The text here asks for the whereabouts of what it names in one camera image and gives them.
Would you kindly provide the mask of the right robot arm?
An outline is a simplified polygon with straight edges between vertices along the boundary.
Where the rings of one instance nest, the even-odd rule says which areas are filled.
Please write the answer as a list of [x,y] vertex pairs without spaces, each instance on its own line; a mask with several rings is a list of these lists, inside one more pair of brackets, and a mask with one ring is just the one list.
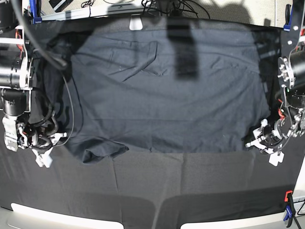
[[[67,133],[58,131],[55,111],[46,94],[33,86],[33,58],[27,52],[25,28],[10,0],[0,2],[0,109],[4,113],[4,143],[8,150],[31,149],[39,167],[49,168],[50,156]],[[43,118],[29,121],[32,95],[41,96],[47,108]]]

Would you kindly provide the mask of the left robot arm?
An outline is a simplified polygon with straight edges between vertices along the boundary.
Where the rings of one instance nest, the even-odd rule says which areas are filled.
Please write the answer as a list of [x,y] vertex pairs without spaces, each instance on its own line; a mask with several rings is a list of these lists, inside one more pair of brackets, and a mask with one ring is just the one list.
[[280,102],[279,118],[271,122],[263,119],[245,144],[268,155],[273,166],[283,162],[283,149],[289,140],[305,133],[305,2],[295,0],[287,5],[285,17],[278,59],[280,90],[275,96]]

